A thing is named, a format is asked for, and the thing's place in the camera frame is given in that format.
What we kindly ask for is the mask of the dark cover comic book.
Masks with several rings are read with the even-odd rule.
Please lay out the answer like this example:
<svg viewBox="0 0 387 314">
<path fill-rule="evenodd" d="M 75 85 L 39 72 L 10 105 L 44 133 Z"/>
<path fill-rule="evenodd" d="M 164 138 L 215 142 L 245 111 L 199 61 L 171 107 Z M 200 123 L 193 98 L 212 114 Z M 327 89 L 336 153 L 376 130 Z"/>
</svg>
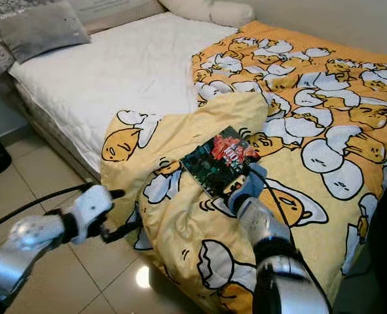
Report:
<svg viewBox="0 0 387 314">
<path fill-rule="evenodd" d="M 232 126 L 227 126 L 181 159 L 185 170 L 211 198 L 222 198 L 222 173 L 243 171 L 260 159 L 259 153 Z"/>
</svg>

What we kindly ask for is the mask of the grey bed base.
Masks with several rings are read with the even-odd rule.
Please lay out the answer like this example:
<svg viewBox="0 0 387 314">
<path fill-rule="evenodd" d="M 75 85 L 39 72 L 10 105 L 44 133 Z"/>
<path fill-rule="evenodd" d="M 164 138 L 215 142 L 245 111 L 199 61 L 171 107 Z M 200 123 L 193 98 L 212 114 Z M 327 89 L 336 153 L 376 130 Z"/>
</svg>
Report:
<svg viewBox="0 0 387 314">
<path fill-rule="evenodd" d="M 78 176 L 86 182 L 100 182 L 98 171 L 80 155 L 70 138 L 65 136 L 52 116 L 44 111 L 41 103 L 33 98 L 28 88 L 10 75 L 0 75 L 0 91 L 8 104 L 28 121 L 33 131 L 43 138 Z"/>
</svg>

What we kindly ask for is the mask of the white quilted mattress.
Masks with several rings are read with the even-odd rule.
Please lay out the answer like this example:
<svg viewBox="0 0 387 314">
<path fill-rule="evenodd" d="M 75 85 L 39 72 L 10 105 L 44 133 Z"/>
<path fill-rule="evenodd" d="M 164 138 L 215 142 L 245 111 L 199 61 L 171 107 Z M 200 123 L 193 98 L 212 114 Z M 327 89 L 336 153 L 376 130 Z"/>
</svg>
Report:
<svg viewBox="0 0 387 314">
<path fill-rule="evenodd" d="M 16 62 L 9 75 L 99 173 L 106 129 L 117 113 L 195 111 L 191 57 L 235 31 L 164 12 L 92 34 L 88 44 Z"/>
</svg>

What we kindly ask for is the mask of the plain grey cushion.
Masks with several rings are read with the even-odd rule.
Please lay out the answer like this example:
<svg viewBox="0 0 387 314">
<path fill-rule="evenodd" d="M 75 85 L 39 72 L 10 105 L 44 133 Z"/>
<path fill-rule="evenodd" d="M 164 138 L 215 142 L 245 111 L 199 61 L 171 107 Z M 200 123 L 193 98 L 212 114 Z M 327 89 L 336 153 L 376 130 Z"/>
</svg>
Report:
<svg viewBox="0 0 387 314">
<path fill-rule="evenodd" d="M 91 39 L 66 0 L 0 14 L 0 36 L 17 63 Z"/>
</svg>

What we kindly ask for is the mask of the cream bolster pillow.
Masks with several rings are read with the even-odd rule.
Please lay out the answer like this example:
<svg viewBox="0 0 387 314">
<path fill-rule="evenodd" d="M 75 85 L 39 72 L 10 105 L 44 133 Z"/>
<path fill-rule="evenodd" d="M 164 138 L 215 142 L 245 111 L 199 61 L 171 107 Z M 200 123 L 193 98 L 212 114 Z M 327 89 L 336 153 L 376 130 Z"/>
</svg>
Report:
<svg viewBox="0 0 387 314">
<path fill-rule="evenodd" d="M 221 0 L 157 0 L 179 17 L 229 27 L 242 27 L 255 20 L 252 6 Z"/>
</svg>

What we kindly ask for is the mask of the beige lettered pillow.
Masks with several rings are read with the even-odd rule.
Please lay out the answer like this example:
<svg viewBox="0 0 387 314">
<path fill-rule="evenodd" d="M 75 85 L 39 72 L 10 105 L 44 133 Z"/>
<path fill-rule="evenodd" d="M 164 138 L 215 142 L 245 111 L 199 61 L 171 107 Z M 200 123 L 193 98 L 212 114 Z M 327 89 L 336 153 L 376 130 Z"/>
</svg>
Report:
<svg viewBox="0 0 387 314">
<path fill-rule="evenodd" d="M 166 12 L 158 0 L 67 0 L 89 34 Z"/>
</svg>

